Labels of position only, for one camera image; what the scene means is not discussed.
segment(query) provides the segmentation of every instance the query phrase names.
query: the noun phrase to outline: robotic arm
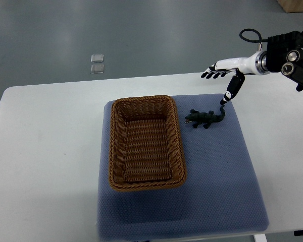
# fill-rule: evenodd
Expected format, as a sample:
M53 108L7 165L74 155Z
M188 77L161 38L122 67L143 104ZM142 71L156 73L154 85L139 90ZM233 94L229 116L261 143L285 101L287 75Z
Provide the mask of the robotic arm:
M257 33L258 40L249 40L243 37L245 31ZM245 75L266 75L271 72L281 72L287 78L298 83L297 91L303 90L303 31L293 31L262 39L260 33L254 29L244 29L239 34L240 38L259 43L258 51L248 58L231 58L216 62L206 69L201 75L207 79L224 77L229 72L234 72L227 91L220 104L233 99L240 90ZM262 50L262 42L267 42L267 51Z

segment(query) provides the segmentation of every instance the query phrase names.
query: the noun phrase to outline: wicker basket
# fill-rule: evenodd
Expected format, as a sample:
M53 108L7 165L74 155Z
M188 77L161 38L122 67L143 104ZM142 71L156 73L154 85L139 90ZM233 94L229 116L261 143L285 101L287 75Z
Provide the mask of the wicker basket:
M143 191L175 188L185 180L174 99L162 95L116 100L110 119L110 186Z

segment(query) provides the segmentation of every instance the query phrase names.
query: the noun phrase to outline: green toy alligator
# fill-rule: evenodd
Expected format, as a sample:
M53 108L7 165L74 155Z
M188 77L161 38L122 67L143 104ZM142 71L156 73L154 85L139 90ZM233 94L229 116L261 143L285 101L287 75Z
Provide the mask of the green toy alligator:
M218 123L221 122L226 114L226 112L223 109L224 105L220 107L221 115L215 115L213 111L207 112L199 112L192 109L190 111L191 114L185 117L185 123L188 124L190 122L196 122L193 124L193 128L197 128L197 126L201 125L202 123L205 123L203 127L205 129L209 128L212 123Z

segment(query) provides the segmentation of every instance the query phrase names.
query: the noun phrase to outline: concrete floor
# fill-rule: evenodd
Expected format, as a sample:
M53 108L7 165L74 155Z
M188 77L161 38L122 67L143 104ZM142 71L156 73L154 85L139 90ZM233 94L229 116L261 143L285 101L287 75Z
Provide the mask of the concrete floor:
M302 31L303 13L286 14L275 0L0 0L0 99L11 86L203 72L256 51L239 38L244 28L263 38ZM94 53L105 55L102 74L90 73Z

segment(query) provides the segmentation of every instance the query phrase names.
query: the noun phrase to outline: blue mat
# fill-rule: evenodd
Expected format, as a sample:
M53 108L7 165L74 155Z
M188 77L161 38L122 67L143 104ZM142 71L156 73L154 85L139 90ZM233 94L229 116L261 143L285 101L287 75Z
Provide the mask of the blue mat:
M108 182L110 113L104 110L97 231L100 240L148 240L264 231L268 217L231 102L207 130L185 124L191 109L220 114L223 94L173 96L180 120L187 180L179 188L116 192Z

